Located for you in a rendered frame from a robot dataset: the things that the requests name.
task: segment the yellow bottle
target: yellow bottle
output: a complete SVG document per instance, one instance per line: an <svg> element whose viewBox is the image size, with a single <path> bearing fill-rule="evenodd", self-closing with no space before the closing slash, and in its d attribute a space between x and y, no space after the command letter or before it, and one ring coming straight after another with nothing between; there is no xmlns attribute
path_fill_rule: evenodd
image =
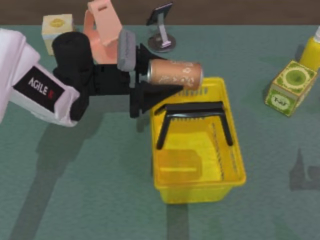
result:
<svg viewBox="0 0 320 240"><path fill-rule="evenodd" d="M299 63L318 72L320 67L320 27L315 35L309 38Z"/></svg>

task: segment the white robotic arm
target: white robotic arm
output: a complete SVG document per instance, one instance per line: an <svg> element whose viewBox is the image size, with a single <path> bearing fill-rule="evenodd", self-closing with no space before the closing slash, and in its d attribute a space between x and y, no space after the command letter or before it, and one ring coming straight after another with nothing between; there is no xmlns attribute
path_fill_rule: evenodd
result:
<svg viewBox="0 0 320 240"><path fill-rule="evenodd" d="M11 101L37 118L74 127L70 111L80 93L38 64L39 53L14 30L0 28L0 123Z"/></svg>

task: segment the pink object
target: pink object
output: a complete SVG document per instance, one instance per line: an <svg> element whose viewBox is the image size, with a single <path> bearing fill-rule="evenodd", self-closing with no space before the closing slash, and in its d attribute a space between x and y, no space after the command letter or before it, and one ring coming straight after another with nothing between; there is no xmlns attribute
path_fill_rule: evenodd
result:
<svg viewBox="0 0 320 240"><path fill-rule="evenodd" d="M83 33L90 40L98 64L116 64L118 37L122 24L111 0L94 0L85 11Z"/></svg>

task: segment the brown cylindrical can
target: brown cylindrical can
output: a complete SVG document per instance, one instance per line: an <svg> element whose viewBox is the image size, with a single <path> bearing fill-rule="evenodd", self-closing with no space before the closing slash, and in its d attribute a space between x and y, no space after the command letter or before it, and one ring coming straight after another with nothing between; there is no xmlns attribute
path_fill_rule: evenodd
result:
<svg viewBox="0 0 320 240"><path fill-rule="evenodd" d="M204 79L200 63L153 59L149 62L147 81L157 85L181 85L196 90Z"/></svg>

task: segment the yellow bin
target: yellow bin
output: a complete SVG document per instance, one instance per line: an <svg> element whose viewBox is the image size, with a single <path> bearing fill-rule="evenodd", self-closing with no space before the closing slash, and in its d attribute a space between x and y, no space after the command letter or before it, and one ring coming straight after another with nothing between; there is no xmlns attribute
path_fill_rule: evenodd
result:
<svg viewBox="0 0 320 240"><path fill-rule="evenodd" d="M165 203L220 201L246 182L222 78L165 99L150 117L154 185Z"/></svg>

